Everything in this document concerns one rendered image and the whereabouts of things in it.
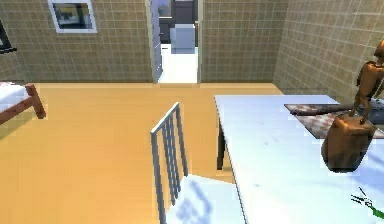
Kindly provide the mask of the grey slatted chair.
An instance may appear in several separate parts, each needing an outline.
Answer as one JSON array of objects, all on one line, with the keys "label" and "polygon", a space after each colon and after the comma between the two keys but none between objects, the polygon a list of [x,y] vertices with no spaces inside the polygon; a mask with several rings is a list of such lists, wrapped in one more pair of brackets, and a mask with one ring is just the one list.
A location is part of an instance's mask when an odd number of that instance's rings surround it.
[{"label": "grey slatted chair", "polygon": [[[171,205],[162,186],[161,133]],[[184,145],[180,104],[175,102],[150,131],[159,224],[247,224],[235,184],[191,174]]]}]

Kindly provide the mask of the white cabinet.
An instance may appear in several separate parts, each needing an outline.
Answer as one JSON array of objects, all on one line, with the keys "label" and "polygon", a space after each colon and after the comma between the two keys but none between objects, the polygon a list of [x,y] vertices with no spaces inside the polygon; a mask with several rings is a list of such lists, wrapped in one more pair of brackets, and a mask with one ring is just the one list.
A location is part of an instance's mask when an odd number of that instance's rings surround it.
[{"label": "white cabinet", "polygon": [[193,24],[176,24],[170,29],[171,53],[195,53],[195,26]]}]

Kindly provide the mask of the white room door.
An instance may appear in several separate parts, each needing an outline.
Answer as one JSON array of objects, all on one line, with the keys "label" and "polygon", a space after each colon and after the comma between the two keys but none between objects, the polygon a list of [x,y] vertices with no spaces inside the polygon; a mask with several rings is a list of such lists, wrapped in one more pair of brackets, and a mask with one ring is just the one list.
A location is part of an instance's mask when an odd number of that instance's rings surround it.
[{"label": "white room door", "polygon": [[159,26],[158,0],[149,0],[152,26],[152,43],[154,48],[155,82],[158,82],[162,69],[161,37]]}]

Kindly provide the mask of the white table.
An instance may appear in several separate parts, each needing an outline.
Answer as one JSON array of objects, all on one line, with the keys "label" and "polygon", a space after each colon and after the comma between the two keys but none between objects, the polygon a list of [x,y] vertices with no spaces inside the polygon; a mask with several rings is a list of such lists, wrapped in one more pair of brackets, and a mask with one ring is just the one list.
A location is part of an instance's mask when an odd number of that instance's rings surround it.
[{"label": "white table", "polygon": [[329,171],[323,141],[288,104],[333,104],[326,95],[217,95],[220,123],[247,224],[384,224],[351,200],[365,192],[384,212],[384,139],[358,169]]}]

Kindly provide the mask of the brown checked cloth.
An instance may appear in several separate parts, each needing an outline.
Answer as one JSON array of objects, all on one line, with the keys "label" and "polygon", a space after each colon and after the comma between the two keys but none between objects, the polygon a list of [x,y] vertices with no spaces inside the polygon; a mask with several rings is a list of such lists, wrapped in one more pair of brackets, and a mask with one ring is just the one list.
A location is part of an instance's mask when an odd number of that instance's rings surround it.
[{"label": "brown checked cloth", "polygon": [[[336,116],[349,114],[352,104],[285,104],[288,111],[316,138],[324,139]],[[375,139],[384,139],[384,104],[374,102],[367,123],[377,127]]]}]

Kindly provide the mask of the brown human figure statue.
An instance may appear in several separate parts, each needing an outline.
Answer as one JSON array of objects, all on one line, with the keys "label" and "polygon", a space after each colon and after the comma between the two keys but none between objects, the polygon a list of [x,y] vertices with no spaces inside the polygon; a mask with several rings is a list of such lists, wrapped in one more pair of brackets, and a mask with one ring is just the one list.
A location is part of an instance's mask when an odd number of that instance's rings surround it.
[{"label": "brown human figure statue", "polygon": [[379,42],[374,56],[376,61],[367,61],[360,69],[352,109],[348,114],[335,117],[322,144],[323,161],[332,172],[355,171],[377,130],[368,122],[368,117],[372,98],[384,90],[384,39]]}]

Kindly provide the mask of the brown wooden bed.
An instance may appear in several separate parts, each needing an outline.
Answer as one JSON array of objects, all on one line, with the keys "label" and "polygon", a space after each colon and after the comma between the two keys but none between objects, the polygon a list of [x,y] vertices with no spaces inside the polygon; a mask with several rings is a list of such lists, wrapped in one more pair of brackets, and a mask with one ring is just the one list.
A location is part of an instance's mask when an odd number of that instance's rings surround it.
[{"label": "brown wooden bed", "polygon": [[34,84],[18,85],[13,82],[0,82],[0,125],[30,107],[34,108],[38,119],[46,117]]}]

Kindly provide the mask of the white framed wall picture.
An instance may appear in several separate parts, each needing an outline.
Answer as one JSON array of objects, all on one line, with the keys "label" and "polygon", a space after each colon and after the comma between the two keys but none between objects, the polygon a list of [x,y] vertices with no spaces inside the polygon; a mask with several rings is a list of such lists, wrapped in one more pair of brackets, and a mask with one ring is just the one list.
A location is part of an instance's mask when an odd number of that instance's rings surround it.
[{"label": "white framed wall picture", "polygon": [[58,34],[97,32],[91,0],[48,0],[48,7]]}]

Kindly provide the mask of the black wall fixture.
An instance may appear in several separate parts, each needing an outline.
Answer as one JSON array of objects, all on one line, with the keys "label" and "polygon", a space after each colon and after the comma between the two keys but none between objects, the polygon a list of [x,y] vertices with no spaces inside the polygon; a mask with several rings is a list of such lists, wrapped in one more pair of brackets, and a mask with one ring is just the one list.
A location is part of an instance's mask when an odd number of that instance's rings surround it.
[{"label": "black wall fixture", "polygon": [[12,46],[8,35],[3,27],[3,24],[0,21],[0,54],[6,54],[15,51],[16,48]]}]

